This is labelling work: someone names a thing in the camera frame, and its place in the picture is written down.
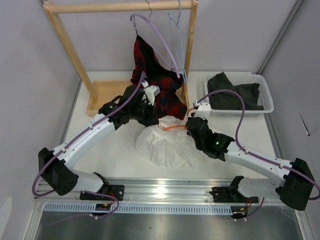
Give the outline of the orange plastic hanger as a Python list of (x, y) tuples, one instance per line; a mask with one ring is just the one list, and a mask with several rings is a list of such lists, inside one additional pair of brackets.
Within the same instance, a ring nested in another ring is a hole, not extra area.
[[(191, 113), (193, 111), (195, 111), (196, 109), (193, 107), (193, 108), (190, 108), (187, 112), (186, 112), (186, 117), (190, 117), (191, 116)], [(164, 127), (162, 126), (161, 129), (163, 131), (169, 131), (169, 130), (172, 130), (172, 129), (178, 129), (178, 128), (182, 128), (184, 130), (187, 130), (187, 127), (185, 124), (178, 124), (178, 125), (172, 125), (172, 126), (167, 126), (167, 127)]]

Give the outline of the white skirt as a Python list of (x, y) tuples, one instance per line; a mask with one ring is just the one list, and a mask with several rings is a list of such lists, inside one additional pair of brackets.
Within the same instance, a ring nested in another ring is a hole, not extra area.
[(159, 123), (146, 127), (137, 137), (135, 148), (152, 163), (171, 169), (198, 168), (200, 163), (208, 161), (208, 157), (197, 150), (193, 138), (187, 130), (175, 128), (164, 131), (161, 127), (185, 124), (173, 116), (160, 118)]

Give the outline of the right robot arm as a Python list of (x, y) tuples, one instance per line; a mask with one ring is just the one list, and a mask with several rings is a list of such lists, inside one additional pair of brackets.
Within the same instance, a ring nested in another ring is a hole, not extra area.
[(235, 139), (223, 133), (213, 132), (205, 119), (190, 117), (186, 122), (187, 134), (195, 142), (197, 150), (209, 158), (237, 164), (263, 175), (264, 179), (236, 176), (228, 189), (234, 202), (243, 198), (278, 198), (288, 207), (304, 211), (315, 187), (315, 179), (306, 161), (295, 161), (261, 156), (244, 149)]

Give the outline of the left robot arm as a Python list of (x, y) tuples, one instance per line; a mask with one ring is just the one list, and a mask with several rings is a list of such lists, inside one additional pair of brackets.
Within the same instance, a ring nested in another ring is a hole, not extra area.
[(123, 95), (105, 103), (93, 119), (73, 139), (38, 153), (41, 177), (60, 196), (75, 191), (91, 192), (97, 200), (108, 196), (108, 181), (99, 173), (85, 173), (74, 168), (80, 158), (96, 143), (131, 120), (146, 127), (159, 123), (156, 116), (158, 86), (139, 88), (130, 85)]

